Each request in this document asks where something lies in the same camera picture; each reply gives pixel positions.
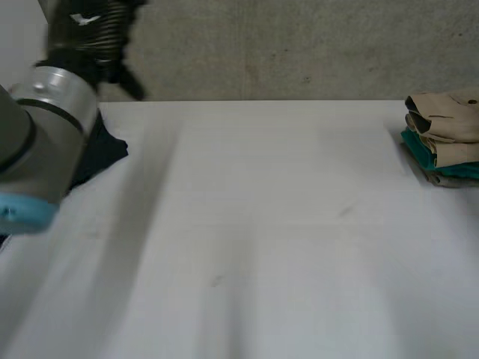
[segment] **white table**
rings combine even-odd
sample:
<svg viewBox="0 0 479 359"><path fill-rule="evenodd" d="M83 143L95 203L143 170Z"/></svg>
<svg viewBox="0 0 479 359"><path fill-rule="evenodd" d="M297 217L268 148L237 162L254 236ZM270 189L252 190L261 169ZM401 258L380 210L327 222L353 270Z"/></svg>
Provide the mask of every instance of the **white table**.
<svg viewBox="0 0 479 359"><path fill-rule="evenodd" d="M401 102L103 110L131 156L1 254L4 358L478 357L478 192L410 169Z"/></svg>

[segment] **teal folded cloth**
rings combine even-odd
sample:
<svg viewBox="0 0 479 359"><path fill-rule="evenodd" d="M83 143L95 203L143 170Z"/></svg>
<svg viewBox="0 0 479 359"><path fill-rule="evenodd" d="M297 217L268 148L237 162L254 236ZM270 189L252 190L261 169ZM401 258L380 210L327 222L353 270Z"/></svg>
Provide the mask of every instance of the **teal folded cloth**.
<svg viewBox="0 0 479 359"><path fill-rule="evenodd" d="M436 155L432 154L430 149L424 146L419 135L410 129L401 132L404 143L411 150L419 165L428 171L435 171L447 177L474 178L479 180L479 162L461 163L449 167L436 168L434 159Z"/></svg>

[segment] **stack of folded clothes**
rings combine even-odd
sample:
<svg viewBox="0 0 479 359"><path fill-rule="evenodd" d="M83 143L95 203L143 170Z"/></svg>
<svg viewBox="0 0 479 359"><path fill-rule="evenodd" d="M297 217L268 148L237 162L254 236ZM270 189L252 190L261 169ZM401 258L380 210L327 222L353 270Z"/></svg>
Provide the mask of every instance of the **stack of folded clothes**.
<svg viewBox="0 0 479 359"><path fill-rule="evenodd" d="M426 178L442 187L479 187L479 88L421 93L406 107L401 135Z"/></svg>

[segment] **gray wall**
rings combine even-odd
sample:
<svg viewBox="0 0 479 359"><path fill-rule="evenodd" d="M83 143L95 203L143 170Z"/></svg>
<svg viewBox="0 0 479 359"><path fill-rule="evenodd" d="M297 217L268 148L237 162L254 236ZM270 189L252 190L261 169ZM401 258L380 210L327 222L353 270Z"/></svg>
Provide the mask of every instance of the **gray wall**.
<svg viewBox="0 0 479 359"><path fill-rule="evenodd" d="M402 99L479 82L479 1L150 0L129 62L150 100Z"/></svg>

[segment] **white logo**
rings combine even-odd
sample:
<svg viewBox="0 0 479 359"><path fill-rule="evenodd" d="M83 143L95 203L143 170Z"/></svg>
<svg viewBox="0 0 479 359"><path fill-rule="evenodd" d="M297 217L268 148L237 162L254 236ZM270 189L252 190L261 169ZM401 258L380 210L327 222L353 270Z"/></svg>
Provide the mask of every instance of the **white logo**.
<svg viewBox="0 0 479 359"><path fill-rule="evenodd" d="M97 21L101 16L93 16L90 19L85 19L80 13L75 13L73 15L70 15L70 17L75 20L78 25L80 26L85 26L88 24L91 24L92 22Z"/></svg>

